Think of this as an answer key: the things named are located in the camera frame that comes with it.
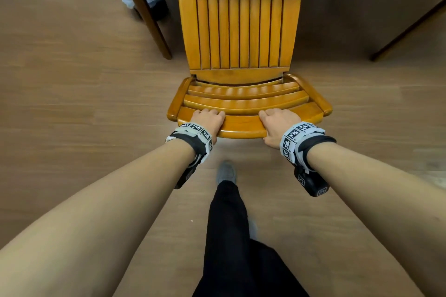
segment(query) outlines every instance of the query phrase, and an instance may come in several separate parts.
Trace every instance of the wooden chair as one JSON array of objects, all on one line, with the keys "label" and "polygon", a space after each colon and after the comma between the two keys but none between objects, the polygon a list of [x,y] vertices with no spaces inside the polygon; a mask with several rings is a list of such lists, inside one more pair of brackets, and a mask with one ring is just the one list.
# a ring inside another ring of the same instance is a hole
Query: wooden chair
[{"label": "wooden chair", "polygon": [[301,0],[179,0],[192,76],[181,83],[167,112],[182,124],[196,109],[226,112],[218,134],[266,136],[258,113],[289,108],[318,123],[330,104],[304,79],[287,73]]}]

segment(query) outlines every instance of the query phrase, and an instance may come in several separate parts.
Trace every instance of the wooden floor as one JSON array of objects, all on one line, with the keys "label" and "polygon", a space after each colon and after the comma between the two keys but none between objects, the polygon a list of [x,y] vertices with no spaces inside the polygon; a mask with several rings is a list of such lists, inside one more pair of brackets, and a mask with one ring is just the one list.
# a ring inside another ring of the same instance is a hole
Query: wooden floor
[{"label": "wooden floor", "polygon": [[[164,60],[120,0],[0,2],[3,246],[62,200],[161,145],[175,126],[165,113],[188,69],[179,26],[161,25],[174,55]],[[444,185],[446,19],[372,64],[366,56],[379,48],[375,39],[391,34],[380,29],[368,41],[359,30],[365,18],[352,21],[352,9],[347,0],[302,0],[292,70],[334,105],[322,126],[340,144]],[[259,240],[311,296],[421,295],[332,190],[309,197],[261,140],[220,139],[169,199],[116,296],[192,294],[216,167],[226,158],[237,166]]]}]

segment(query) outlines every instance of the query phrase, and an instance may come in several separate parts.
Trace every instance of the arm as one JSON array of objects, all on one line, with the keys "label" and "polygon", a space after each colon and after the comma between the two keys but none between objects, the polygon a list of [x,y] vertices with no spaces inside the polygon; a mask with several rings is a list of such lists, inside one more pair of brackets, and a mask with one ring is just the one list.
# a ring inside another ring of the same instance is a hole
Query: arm
[{"label": "arm", "polygon": [[[301,121],[281,110],[260,117],[273,148]],[[424,294],[446,295],[446,191],[332,142],[312,147],[307,159]]]},{"label": "arm", "polygon": [[[192,116],[214,142],[223,120],[224,112]],[[194,157],[172,140],[43,215],[0,251],[0,295],[112,296]]]}]

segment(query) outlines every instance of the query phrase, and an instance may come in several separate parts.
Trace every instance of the chair backrest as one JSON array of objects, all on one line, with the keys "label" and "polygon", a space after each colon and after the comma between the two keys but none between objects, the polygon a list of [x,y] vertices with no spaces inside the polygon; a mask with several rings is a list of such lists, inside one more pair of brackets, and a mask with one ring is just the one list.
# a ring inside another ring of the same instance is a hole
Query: chair backrest
[{"label": "chair backrest", "polygon": [[190,72],[254,84],[289,70],[301,0],[179,0]]}]

